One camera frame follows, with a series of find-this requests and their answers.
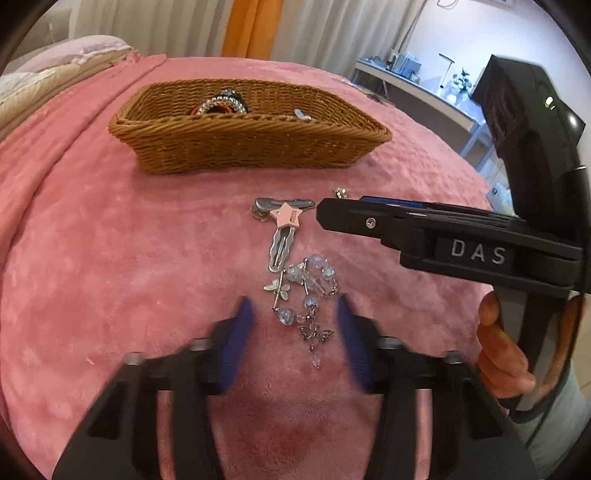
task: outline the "bed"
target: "bed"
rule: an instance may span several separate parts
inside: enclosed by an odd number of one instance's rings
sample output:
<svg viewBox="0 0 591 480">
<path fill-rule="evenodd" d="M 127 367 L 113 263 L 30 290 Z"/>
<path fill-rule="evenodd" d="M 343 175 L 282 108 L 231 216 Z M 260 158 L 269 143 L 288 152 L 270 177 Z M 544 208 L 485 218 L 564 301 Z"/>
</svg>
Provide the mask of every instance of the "bed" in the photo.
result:
<svg viewBox="0 0 591 480">
<path fill-rule="evenodd" d="M 314 85 L 369 112 L 393 140 L 345 170 L 150 176 L 107 123 L 141 86 L 197 77 Z M 361 478 L 379 399 L 358 393 L 338 332 L 316 371 L 295 329 L 276 321 L 263 290 L 274 278 L 274 228 L 249 212 L 257 197 L 318 202 L 335 187 L 352 198 L 488 207 L 485 182 L 431 131 L 341 77 L 297 64 L 135 58 L 69 86 L 17 126 L 0 143 L 0 404 L 37 468 L 51 476 L 125 353 L 172 353 L 244 295 L 256 321 L 238 382 L 209 403 L 227 478 Z M 416 351 L 476 359 L 476 312 L 488 287 L 405 270 L 378 241 L 326 232 L 305 212 L 290 258 L 315 252 L 385 334 Z M 336 330 L 334 303 L 320 321 Z M 427 411 L 428 394 L 419 398 Z M 417 477 L 426 478 L 428 421 L 420 432 Z M 163 434 L 164 479 L 172 478 L 167 446 Z"/>
</svg>

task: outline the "potted plant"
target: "potted plant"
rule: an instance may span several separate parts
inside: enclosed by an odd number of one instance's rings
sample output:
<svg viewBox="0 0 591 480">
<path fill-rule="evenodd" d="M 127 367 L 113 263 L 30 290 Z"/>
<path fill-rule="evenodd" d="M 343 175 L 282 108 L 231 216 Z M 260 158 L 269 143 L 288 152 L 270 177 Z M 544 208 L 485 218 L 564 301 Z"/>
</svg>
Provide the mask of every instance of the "potted plant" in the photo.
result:
<svg viewBox="0 0 591 480">
<path fill-rule="evenodd" d="M 468 92 L 472 88 L 472 82 L 468 79 L 470 74 L 462 69 L 462 74 L 458 75 L 454 73 L 453 75 L 453 83 L 458 87 L 460 90 L 459 93 L 456 95 L 456 106 L 460 105 L 466 98 L 468 97 Z"/>
</svg>

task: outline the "woven brown basket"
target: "woven brown basket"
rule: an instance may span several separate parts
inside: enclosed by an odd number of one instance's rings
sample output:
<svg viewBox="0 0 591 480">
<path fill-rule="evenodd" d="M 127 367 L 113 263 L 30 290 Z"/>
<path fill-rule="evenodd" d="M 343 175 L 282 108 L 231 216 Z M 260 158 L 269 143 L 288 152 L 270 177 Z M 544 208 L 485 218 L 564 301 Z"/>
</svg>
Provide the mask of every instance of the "woven brown basket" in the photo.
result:
<svg viewBox="0 0 591 480">
<path fill-rule="evenodd" d="M 187 115 L 232 88 L 247 115 Z M 299 108 L 313 119 L 294 115 Z M 151 173 L 228 167 L 347 167 L 392 138 L 390 130 L 342 98 L 306 85 L 200 79 L 155 83 L 109 122 Z"/>
</svg>

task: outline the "white wall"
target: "white wall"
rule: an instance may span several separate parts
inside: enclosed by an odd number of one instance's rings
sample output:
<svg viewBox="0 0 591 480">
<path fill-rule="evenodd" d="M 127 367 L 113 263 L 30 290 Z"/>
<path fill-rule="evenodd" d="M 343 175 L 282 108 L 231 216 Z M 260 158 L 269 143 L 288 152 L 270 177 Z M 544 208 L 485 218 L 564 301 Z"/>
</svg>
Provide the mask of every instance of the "white wall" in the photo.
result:
<svg viewBox="0 0 591 480">
<path fill-rule="evenodd" d="M 57 0 L 57 2 L 49 10 L 66 10 L 68 8 L 74 8 L 80 3 L 80 0 Z"/>
<path fill-rule="evenodd" d="M 428 0 L 408 51 L 423 64 L 422 82 L 445 74 L 448 64 L 439 53 L 456 61 L 454 73 L 464 67 L 474 80 L 491 54 L 542 65 L 562 100 L 587 123 L 579 154 L 591 166 L 591 77 L 562 30 L 534 0 L 515 0 L 513 10 L 475 0 L 459 0 L 445 10 Z"/>
</svg>

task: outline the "white desk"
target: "white desk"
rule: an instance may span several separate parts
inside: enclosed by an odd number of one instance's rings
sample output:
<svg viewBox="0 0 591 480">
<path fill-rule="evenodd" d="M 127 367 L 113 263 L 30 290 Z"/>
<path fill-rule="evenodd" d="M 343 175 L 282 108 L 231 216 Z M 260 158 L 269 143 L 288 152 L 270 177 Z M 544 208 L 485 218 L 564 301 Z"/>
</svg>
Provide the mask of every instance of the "white desk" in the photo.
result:
<svg viewBox="0 0 591 480">
<path fill-rule="evenodd" d="M 388 85 L 399 88 L 413 97 L 421 100 L 431 108 L 441 112 L 443 115 L 448 117 L 453 122 L 457 123 L 460 127 L 470 133 L 470 139 L 466 143 L 466 146 L 462 149 L 460 155 L 466 158 L 470 149 L 476 144 L 480 134 L 487 131 L 486 122 L 482 115 L 482 110 L 477 104 L 471 100 L 467 100 L 459 107 L 452 105 L 441 97 L 435 95 L 432 91 L 427 90 L 425 87 L 420 86 L 418 83 L 411 82 L 410 80 L 393 73 L 381 65 L 378 65 L 371 60 L 360 59 L 355 64 L 355 74 L 353 75 L 352 82 L 357 83 L 357 79 L 360 72 L 369 73 L 371 76 L 382 80 L 384 85 L 384 91 L 388 95 Z M 472 115 L 465 112 L 462 107 L 467 105 L 470 110 L 474 112 Z M 494 151 L 494 147 L 486 153 L 485 160 Z"/>
</svg>

